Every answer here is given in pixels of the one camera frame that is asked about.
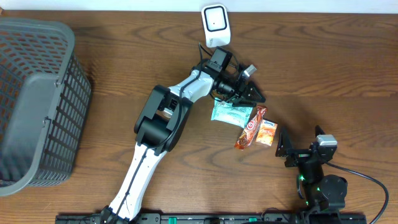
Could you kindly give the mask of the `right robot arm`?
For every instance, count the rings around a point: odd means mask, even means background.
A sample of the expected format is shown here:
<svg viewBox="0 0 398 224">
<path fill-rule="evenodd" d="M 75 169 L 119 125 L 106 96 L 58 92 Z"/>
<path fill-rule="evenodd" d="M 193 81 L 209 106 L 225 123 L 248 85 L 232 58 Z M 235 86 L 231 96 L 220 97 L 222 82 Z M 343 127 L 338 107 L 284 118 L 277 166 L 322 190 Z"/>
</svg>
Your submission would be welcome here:
<svg viewBox="0 0 398 224">
<path fill-rule="evenodd" d="M 348 183 L 343 177 L 325 175 L 322 165 L 332 160 L 337 140 L 315 127 L 315 141 L 307 149 L 293 146 L 285 128 L 281 129 L 275 155 L 285 158 L 285 166 L 296 167 L 297 192 L 307 208 L 292 214 L 289 223 L 341 223 L 339 211 L 345 208 Z"/>
</svg>

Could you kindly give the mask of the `orange tissue pack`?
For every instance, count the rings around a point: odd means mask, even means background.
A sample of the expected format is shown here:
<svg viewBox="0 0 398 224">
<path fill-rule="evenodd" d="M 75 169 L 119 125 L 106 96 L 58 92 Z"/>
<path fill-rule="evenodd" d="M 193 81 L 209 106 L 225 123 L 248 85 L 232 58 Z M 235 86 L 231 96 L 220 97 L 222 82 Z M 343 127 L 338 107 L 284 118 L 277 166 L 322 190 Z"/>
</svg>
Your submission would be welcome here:
<svg viewBox="0 0 398 224">
<path fill-rule="evenodd" d="M 277 123 L 263 119 L 257 133 L 256 142 L 266 146 L 272 146 L 276 130 Z"/>
</svg>

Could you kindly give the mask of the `teal wet wipes pack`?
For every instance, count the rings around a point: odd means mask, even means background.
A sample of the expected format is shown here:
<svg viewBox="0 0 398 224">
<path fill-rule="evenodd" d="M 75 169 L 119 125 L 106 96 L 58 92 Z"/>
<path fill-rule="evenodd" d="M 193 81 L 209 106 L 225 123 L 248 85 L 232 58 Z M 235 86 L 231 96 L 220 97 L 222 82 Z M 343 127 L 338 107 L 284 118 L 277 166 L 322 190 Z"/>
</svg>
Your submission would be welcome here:
<svg viewBox="0 0 398 224">
<path fill-rule="evenodd" d="M 215 98 L 214 108 L 211 114 L 212 121 L 222 121 L 245 128 L 249 122 L 252 107 L 234 107 L 232 103 Z"/>
</svg>

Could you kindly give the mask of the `red snack package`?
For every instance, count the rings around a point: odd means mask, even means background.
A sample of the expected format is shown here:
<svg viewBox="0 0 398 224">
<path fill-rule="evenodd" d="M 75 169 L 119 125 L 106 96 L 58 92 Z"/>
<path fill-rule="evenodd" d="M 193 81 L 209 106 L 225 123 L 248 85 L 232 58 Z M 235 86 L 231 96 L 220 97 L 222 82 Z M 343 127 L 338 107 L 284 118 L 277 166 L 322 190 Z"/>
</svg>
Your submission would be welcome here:
<svg viewBox="0 0 398 224">
<path fill-rule="evenodd" d="M 256 115 L 248 122 L 234 145 L 236 149 L 243 150 L 251 145 L 266 112 L 267 108 L 265 106 L 257 106 Z"/>
</svg>

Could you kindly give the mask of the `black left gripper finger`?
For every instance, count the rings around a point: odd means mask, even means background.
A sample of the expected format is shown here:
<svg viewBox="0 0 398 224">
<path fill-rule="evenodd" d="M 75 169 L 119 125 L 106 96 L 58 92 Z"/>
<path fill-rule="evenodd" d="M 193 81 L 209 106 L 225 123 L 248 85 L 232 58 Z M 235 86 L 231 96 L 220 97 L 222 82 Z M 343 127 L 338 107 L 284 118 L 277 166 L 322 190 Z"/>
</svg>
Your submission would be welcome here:
<svg viewBox="0 0 398 224">
<path fill-rule="evenodd" d="M 248 82 L 245 95 L 247 100 L 253 101 L 255 103 L 264 103 L 266 101 L 265 96 L 261 93 L 260 89 L 258 89 L 253 81 Z"/>
<path fill-rule="evenodd" d="M 232 101 L 233 107 L 255 107 L 257 103 L 255 101 L 245 99 L 235 99 Z"/>
</svg>

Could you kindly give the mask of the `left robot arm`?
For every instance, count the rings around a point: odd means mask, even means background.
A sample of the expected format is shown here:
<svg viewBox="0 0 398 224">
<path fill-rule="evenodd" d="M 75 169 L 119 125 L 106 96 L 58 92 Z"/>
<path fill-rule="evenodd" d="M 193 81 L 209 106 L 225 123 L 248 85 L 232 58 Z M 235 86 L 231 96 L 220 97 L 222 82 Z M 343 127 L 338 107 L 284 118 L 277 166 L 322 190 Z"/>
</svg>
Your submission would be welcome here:
<svg viewBox="0 0 398 224">
<path fill-rule="evenodd" d="M 197 100 L 217 93 L 233 107 L 253 108 L 265 102 L 249 79 L 255 66 L 237 63 L 231 75 L 227 67 L 233 58 L 231 52 L 217 47 L 209 58 L 200 59 L 184 81 L 154 87 L 134 125 L 132 163 L 116 197 L 101 211 L 101 223 L 129 223 L 137 217 L 157 165 L 177 144 Z"/>
</svg>

